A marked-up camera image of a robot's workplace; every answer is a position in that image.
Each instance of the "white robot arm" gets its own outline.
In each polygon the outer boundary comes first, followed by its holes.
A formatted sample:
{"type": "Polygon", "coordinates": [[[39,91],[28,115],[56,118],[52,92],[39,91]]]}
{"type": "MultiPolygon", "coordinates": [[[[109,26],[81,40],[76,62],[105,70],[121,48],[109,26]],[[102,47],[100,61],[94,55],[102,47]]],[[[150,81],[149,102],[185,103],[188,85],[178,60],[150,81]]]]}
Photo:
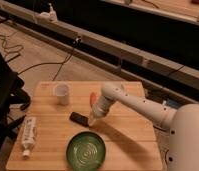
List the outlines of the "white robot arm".
{"type": "Polygon", "coordinates": [[[130,95],[120,84],[105,83],[92,107],[93,117],[105,117],[116,101],[170,132],[168,171],[199,171],[199,104],[176,110],[130,95]]]}

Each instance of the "green plate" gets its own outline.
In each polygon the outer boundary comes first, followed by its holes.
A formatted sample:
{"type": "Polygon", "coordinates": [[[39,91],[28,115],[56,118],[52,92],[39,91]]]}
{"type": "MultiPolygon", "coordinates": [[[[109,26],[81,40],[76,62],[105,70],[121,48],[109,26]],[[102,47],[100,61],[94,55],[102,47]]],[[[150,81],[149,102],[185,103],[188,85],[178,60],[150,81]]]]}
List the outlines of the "green plate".
{"type": "Polygon", "coordinates": [[[93,132],[81,132],[68,144],[66,156],[74,171],[96,171],[105,159],[105,144],[93,132]]]}

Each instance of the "wooden table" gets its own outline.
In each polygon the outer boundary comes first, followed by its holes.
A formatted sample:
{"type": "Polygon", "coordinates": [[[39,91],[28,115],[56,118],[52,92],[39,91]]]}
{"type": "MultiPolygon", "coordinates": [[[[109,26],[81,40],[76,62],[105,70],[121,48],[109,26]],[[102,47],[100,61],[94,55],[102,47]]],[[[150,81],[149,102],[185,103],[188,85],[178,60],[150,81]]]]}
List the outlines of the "wooden table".
{"type": "MultiPolygon", "coordinates": [[[[124,3],[124,0],[111,0],[117,3],[124,3]]],[[[197,18],[199,16],[199,4],[191,3],[191,0],[133,0],[131,5],[143,5],[147,7],[155,8],[154,5],[159,7],[159,9],[173,12],[176,14],[187,15],[197,18]]]]}
{"type": "MultiPolygon", "coordinates": [[[[93,131],[105,141],[106,158],[100,170],[161,170],[162,162],[152,124],[135,111],[115,103],[108,116],[93,128],[84,128],[69,120],[75,111],[88,116],[89,95],[103,82],[65,82],[70,87],[70,104],[59,105],[52,89],[59,82],[40,82],[27,116],[37,117],[36,145],[29,159],[22,157],[22,128],[14,144],[7,170],[70,170],[66,161],[69,140],[81,131],[93,131]]],[[[123,82],[127,92],[144,96],[140,82],[123,82]]]]}

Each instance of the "floor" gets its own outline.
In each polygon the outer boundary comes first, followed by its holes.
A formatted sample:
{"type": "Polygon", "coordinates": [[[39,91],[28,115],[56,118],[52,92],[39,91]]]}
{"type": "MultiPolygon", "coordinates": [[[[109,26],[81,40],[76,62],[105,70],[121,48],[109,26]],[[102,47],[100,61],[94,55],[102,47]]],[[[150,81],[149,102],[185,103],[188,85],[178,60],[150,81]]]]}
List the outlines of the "floor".
{"type": "MultiPolygon", "coordinates": [[[[15,60],[12,60],[9,64],[11,68],[17,72],[23,71],[25,68],[32,66],[34,64],[42,62],[61,62],[66,57],[66,52],[61,51],[49,44],[46,44],[40,40],[37,40],[19,30],[7,26],[5,24],[0,24],[0,35],[6,35],[7,46],[23,45],[23,50],[20,52],[20,56],[15,60]]],[[[2,47],[3,41],[0,40],[0,50],[5,55],[4,49],[2,47]]],[[[9,55],[6,60],[10,59],[13,55],[9,55]]],[[[59,65],[42,65],[31,70],[28,70],[20,75],[20,77],[25,81],[24,89],[32,97],[34,88],[39,81],[50,81],[55,76],[59,65]]],[[[72,56],[70,61],[66,63],[62,70],[60,71],[56,80],[62,81],[120,81],[122,78],[108,73],[86,61],[78,59],[72,56]]],[[[18,109],[12,109],[12,113],[19,113],[18,109]]],[[[164,155],[167,149],[168,136],[165,133],[160,133],[156,130],[156,135],[159,142],[159,147],[161,149],[161,155],[164,160],[164,155]]],[[[9,139],[3,145],[0,152],[0,171],[5,171],[6,161],[9,157],[13,142],[9,139]]]]}

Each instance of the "paper cup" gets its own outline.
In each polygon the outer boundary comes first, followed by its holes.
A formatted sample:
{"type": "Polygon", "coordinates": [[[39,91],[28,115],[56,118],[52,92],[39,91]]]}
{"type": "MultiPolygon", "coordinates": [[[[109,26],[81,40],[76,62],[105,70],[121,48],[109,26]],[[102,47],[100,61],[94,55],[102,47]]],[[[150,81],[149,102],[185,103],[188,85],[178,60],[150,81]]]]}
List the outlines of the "paper cup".
{"type": "Polygon", "coordinates": [[[66,84],[58,84],[54,87],[53,94],[58,98],[60,104],[69,104],[69,87],[66,84]]]}

